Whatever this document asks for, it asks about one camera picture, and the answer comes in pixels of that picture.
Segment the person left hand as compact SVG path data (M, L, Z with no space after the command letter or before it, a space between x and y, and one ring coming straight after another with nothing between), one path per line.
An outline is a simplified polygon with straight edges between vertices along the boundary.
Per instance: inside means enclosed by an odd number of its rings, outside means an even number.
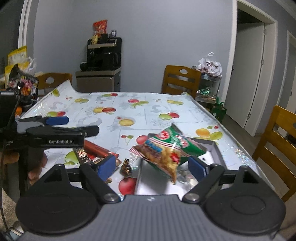
M4 165L16 163L19 160L19 157L20 157L19 153L5 154ZM39 180L39 176L42 172L42 169L46 166L47 162L48 162L48 158L46 154L43 152L41 159L34 166L34 169L32 169L28 173L28 179L29 179L30 185L34 185Z

